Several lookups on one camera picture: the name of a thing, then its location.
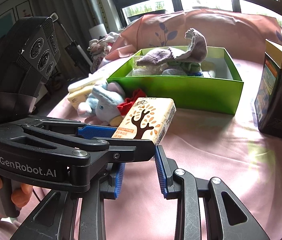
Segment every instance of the bed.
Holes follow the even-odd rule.
[[[177,35],[167,39],[163,26]],[[205,36],[208,46],[227,49],[244,81],[243,91],[235,116],[177,109],[161,145],[167,157],[195,177],[220,177],[270,239],[282,239],[282,139],[258,131],[253,109],[265,39],[282,44],[275,18],[208,9],[145,15],[120,34],[99,69],[122,65],[139,49],[187,45],[184,33],[190,27]],[[49,116],[84,121],[66,98]],[[174,239],[176,213],[177,201],[165,200],[160,192],[154,161],[127,163],[119,198],[105,200],[107,239]],[[206,239],[203,209],[201,220]]]

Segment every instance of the blue gripper pad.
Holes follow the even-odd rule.
[[[121,188],[122,188],[122,181],[123,181],[123,173],[125,168],[125,163],[120,163],[120,167],[115,175],[115,186],[114,186],[114,197],[115,199],[118,198]]]
[[[87,124],[83,128],[78,128],[78,135],[81,135],[85,139],[89,140],[93,137],[111,138],[116,130],[117,129],[115,127]]]
[[[168,195],[168,183],[167,183],[167,176],[164,172],[163,163],[160,157],[159,149],[156,147],[156,151],[154,154],[155,166],[157,167],[157,173],[159,178],[159,184],[161,193],[163,194],[164,198]]]

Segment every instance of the curtain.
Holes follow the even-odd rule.
[[[71,38],[77,41],[88,54],[87,48],[91,36],[89,29],[102,23],[98,17],[98,8],[91,0],[31,0],[35,16],[50,16],[55,12]],[[74,66],[73,61],[64,50],[71,42],[57,22],[54,23],[61,57],[57,68],[66,80],[79,78],[83,73]]]

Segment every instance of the blue elephant plush toy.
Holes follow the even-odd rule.
[[[123,118],[117,106],[124,102],[125,93],[117,82],[95,85],[86,102],[80,103],[80,117],[97,116],[103,123],[118,127]]]

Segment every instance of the open box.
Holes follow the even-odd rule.
[[[174,46],[186,51],[187,46]],[[134,56],[144,56],[151,49],[141,49]],[[224,48],[208,47],[205,59],[216,66],[215,78],[192,76],[136,76],[126,77],[133,68],[131,58],[107,80],[118,82],[127,95],[141,88],[148,97],[172,98],[176,107],[235,114],[243,88],[243,81]]]

